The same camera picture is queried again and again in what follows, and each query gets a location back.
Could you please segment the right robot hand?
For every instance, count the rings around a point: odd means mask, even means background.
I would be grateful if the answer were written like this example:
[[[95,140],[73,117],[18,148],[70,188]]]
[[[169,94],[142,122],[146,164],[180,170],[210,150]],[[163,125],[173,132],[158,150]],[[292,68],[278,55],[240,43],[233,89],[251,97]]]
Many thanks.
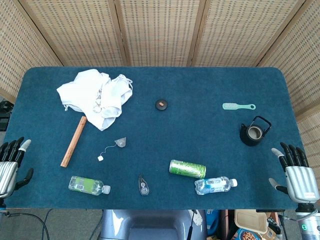
[[[320,199],[317,180],[305,152],[291,144],[280,143],[283,151],[272,148],[278,158],[286,179],[286,186],[269,178],[271,186],[289,196],[297,204],[314,204]]]

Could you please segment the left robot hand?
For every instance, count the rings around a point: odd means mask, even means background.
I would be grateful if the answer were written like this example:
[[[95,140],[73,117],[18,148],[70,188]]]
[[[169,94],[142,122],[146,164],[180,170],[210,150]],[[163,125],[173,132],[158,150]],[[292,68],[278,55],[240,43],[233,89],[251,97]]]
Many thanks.
[[[31,140],[20,137],[12,142],[0,145],[0,202],[10,197],[14,191],[27,185],[33,177],[34,169],[30,168],[23,180],[17,181],[19,169]]]

